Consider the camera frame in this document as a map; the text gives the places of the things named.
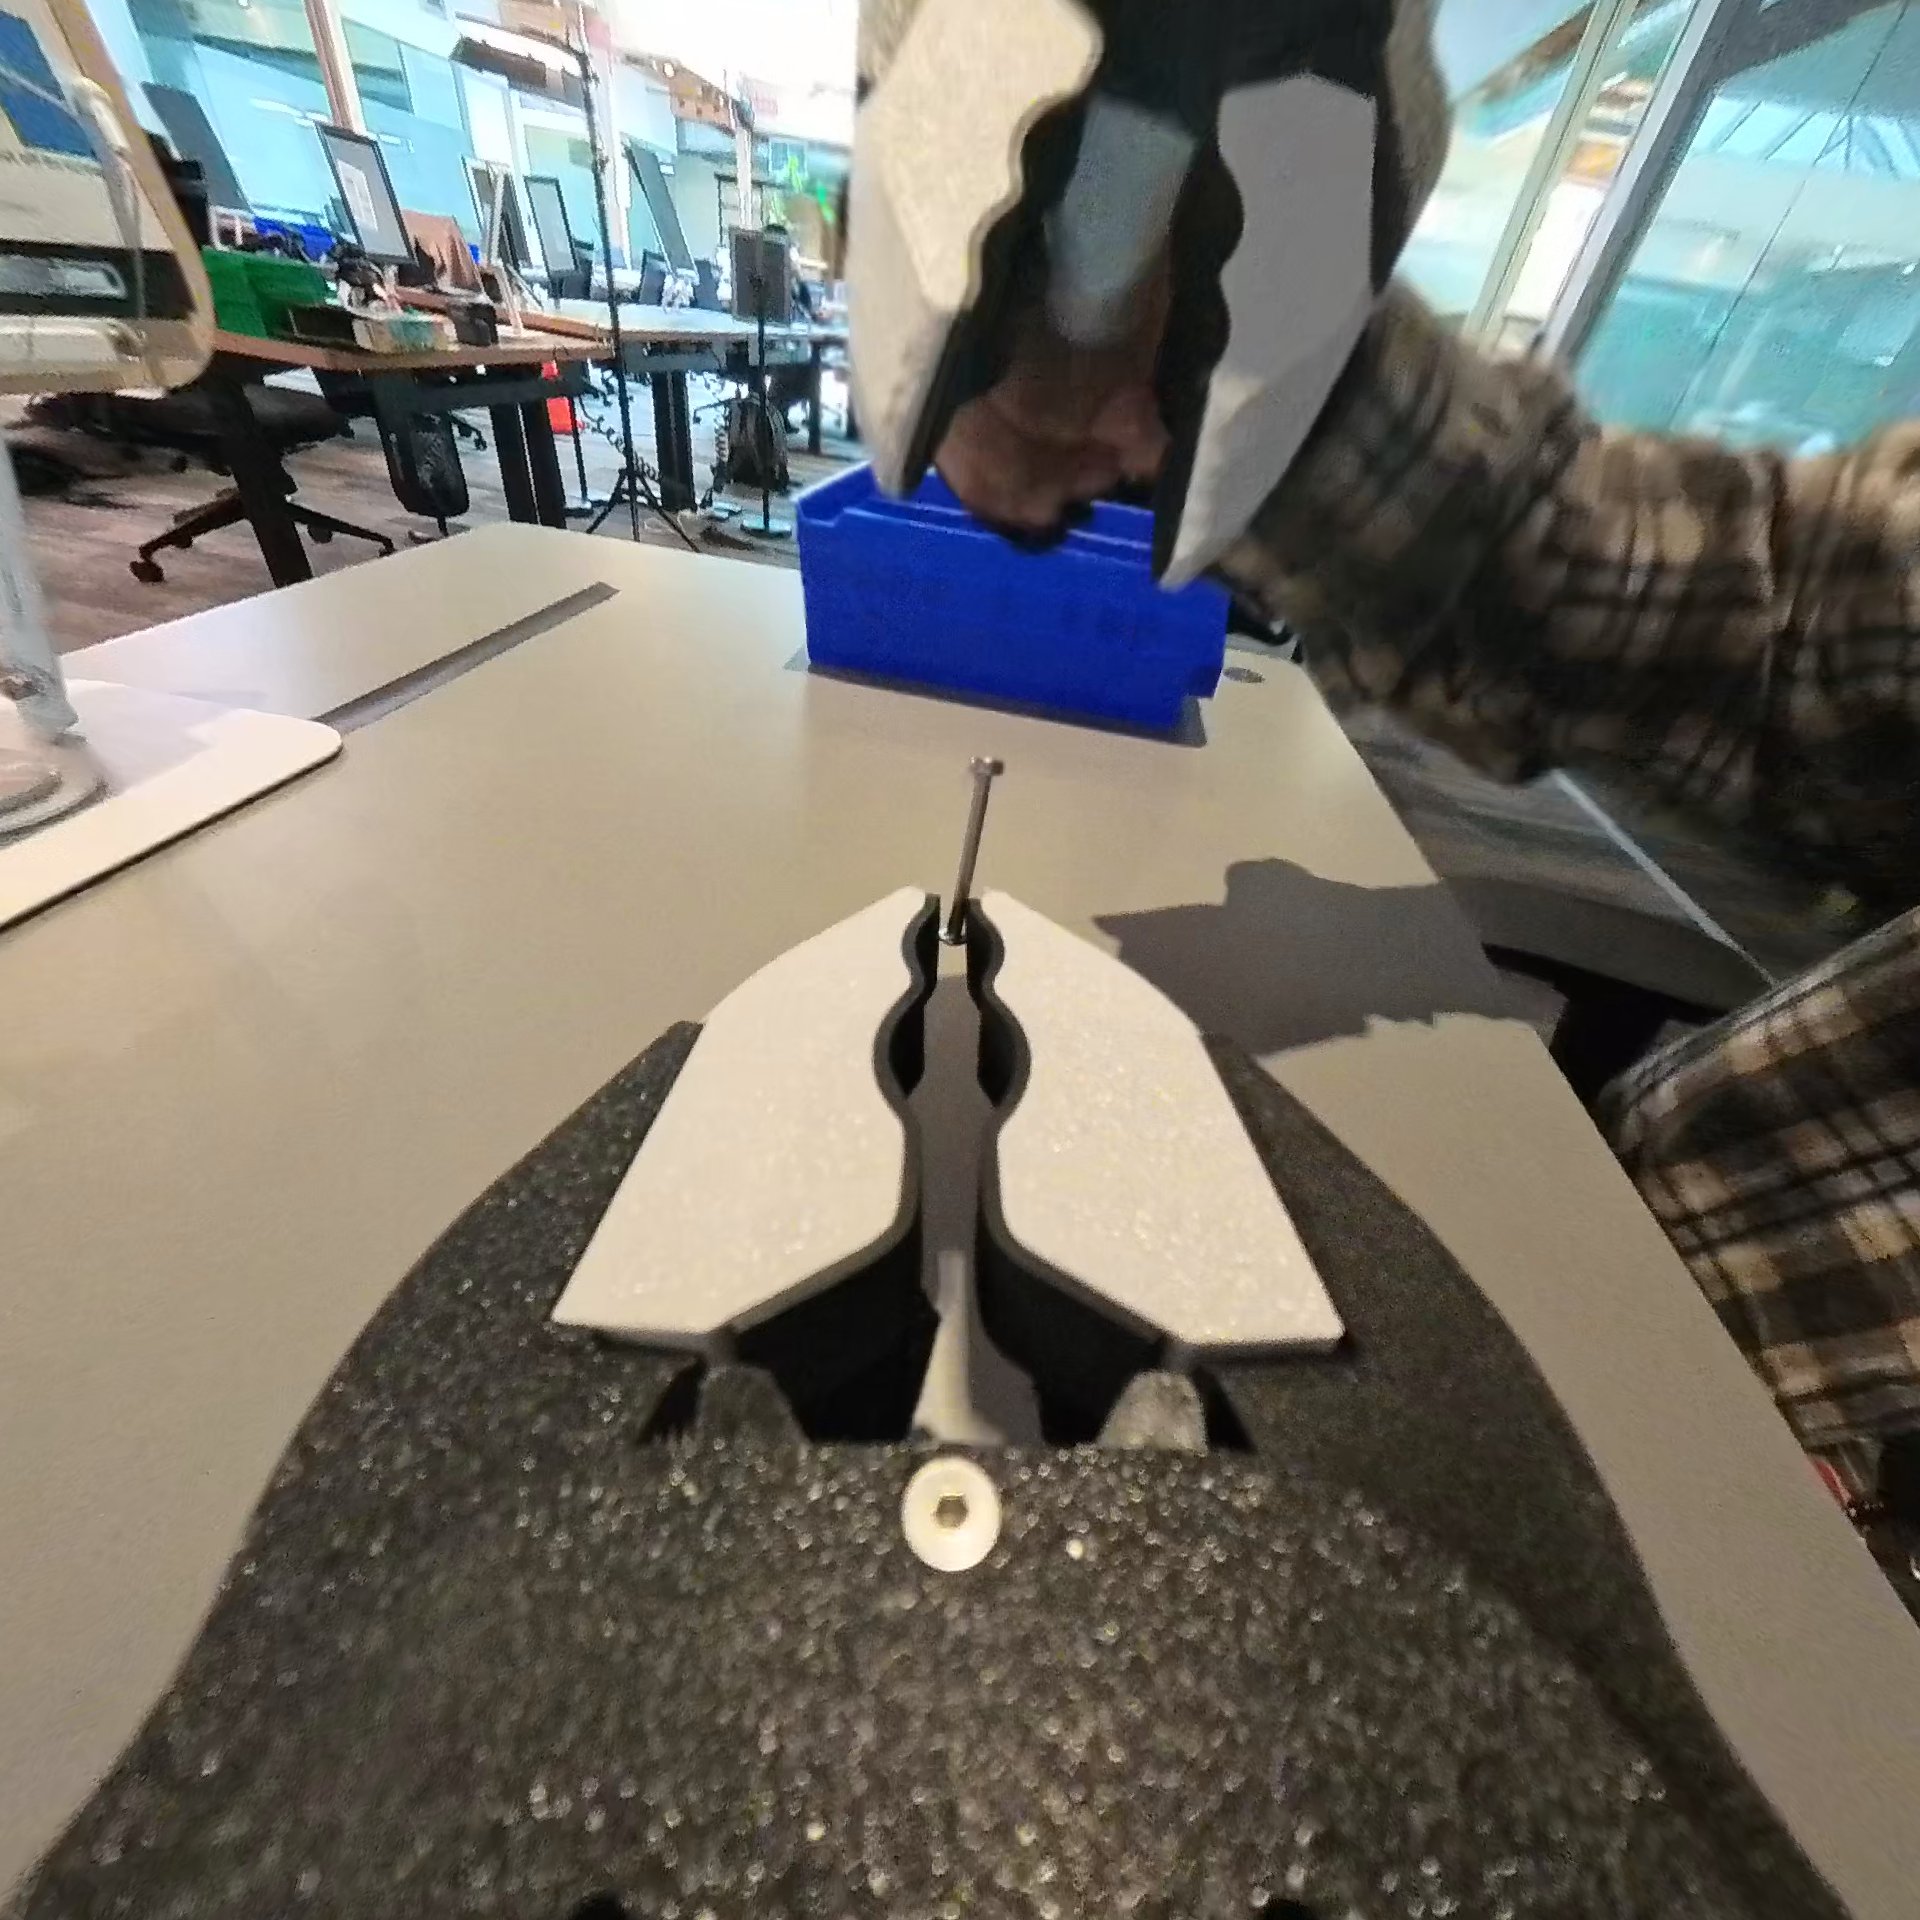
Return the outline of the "steel bolt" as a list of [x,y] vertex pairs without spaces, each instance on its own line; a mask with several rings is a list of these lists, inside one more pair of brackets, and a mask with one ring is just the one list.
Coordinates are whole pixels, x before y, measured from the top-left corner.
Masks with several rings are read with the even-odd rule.
[[985,837],[993,791],[997,778],[1003,774],[1003,758],[978,753],[970,760],[970,800],[966,800],[966,818],[962,830],[962,843],[956,859],[956,873],[951,881],[951,893],[947,901],[956,895],[973,897],[973,881],[977,881],[977,865],[980,854],[980,843]]

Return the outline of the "green storage bins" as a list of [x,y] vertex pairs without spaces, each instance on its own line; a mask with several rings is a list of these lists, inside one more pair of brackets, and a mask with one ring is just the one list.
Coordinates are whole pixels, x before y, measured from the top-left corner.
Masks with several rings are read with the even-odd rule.
[[298,312],[332,307],[334,293],[321,267],[276,250],[202,248],[215,325],[261,339],[292,339]]

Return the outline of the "white document stand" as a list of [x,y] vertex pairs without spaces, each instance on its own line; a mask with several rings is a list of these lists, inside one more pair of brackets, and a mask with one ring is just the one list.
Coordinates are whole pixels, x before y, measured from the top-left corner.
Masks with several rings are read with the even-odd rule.
[[[82,5],[3,5],[3,392],[155,397],[207,366],[213,305]],[[323,722],[65,678],[3,456],[3,922],[332,760]]]

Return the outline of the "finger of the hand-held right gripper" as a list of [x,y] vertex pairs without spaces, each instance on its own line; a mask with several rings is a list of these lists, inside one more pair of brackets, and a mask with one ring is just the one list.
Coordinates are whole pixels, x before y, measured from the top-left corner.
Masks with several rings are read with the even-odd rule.
[[1157,571],[1183,587],[1252,527],[1375,302],[1375,98],[1229,89],[1170,227]]
[[849,171],[849,351],[876,485],[910,493],[987,286],[993,227],[1023,192],[1022,149],[1098,71],[1101,29],[1069,2],[865,5]]

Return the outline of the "person's right hand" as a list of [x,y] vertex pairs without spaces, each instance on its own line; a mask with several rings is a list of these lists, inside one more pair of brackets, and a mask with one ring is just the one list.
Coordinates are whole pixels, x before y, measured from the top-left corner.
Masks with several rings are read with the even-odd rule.
[[1159,346],[1159,319],[1087,345],[1034,314],[997,382],[951,415],[935,472],[998,534],[1055,544],[1100,498],[1157,479]]

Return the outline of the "blue plastic parts bin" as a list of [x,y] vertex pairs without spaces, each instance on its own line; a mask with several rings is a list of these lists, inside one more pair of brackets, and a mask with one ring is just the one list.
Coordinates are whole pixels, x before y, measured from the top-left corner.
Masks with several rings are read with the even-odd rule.
[[887,496],[862,464],[802,493],[796,526],[813,666],[1162,734],[1217,693],[1229,597],[1157,581],[1147,510],[1100,503],[1027,547],[935,472]]

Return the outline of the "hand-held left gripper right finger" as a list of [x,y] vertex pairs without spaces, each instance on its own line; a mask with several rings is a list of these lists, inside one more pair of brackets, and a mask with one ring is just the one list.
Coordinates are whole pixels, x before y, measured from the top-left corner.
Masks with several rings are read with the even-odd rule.
[[1015,1256],[1198,1360],[1326,1353],[1345,1323],[1203,1030],[1010,893],[973,909],[980,1009],[1012,1027],[993,1199]]

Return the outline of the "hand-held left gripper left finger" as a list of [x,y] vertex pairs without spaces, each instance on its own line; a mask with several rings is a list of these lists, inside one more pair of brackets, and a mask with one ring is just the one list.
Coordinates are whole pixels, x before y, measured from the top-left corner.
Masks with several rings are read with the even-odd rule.
[[890,1254],[919,1206],[893,1041],[919,1034],[931,895],[893,889],[719,999],[550,1315],[718,1355]]

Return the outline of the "black upright monitor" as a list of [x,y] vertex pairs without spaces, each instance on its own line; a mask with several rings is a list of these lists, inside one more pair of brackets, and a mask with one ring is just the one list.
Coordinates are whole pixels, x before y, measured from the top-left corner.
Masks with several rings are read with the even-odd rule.
[[371,131],[316,122],[347,238],[382,270],[417,259],[385,150]]

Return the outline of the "long wooden desk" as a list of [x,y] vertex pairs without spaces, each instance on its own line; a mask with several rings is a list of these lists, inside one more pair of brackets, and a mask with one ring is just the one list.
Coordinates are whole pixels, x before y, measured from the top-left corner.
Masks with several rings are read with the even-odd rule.
[[374,415],[459,414],[483,407],[511,520],[566,526],[558,437],[546,415],[555,397],[586,392],[586,369],[604,366],[601,342],[532,330],[494,345],[442,351],[363,351],[311,342],[261,339],[213,329],[206,376],[301,367],[356,376],[369,385]]

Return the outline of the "black monitor on pole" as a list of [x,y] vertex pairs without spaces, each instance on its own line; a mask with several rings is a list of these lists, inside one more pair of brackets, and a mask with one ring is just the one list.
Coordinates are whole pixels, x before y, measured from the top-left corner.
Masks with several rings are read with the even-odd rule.
[[[731,294],[734,314],[753,321],[753,359],[745,392],[771,394],[767,330],[786,325],[790,311],[788,248],[781,231],[731,231]],[[793,526],[773,512],[773,490],[759,493],[759,512],[747,514],[745,533],[764,542],[793,536]]]

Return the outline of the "tripod light stand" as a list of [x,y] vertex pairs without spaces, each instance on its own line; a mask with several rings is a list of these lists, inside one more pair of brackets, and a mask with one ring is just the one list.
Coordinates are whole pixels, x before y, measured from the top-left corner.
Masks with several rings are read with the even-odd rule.
[[633,434],[633,392],[626,330],[619,318],[617,265],[612,219],[609,203],[609,135],[612,122],[601,107],[599,74],[591,58],[590,34],[586,24],[586,7],[559,9],[562,32],[521,29],[486,23],[475,15],[459,15],[462,37],[455,45],[455,61],[473,69],[486,69],[519,89],[540,91],[549,98],[564,98],[564,74],[572,71],[578,79],[580,111],[590,143],[595,227],[597,227],[597,272],[587,274],[587,286],[599,287],[609,321],[604,326],[604,361],[612,369],[615,407],[619,423],[622,465],[609,507],[626,504],[630,518],[630,539],[639,539],[639,510],[647,510],[689,552],[697,555],[689,527],[675,510],[670,510],[658,490],[657,479],[644,471]]

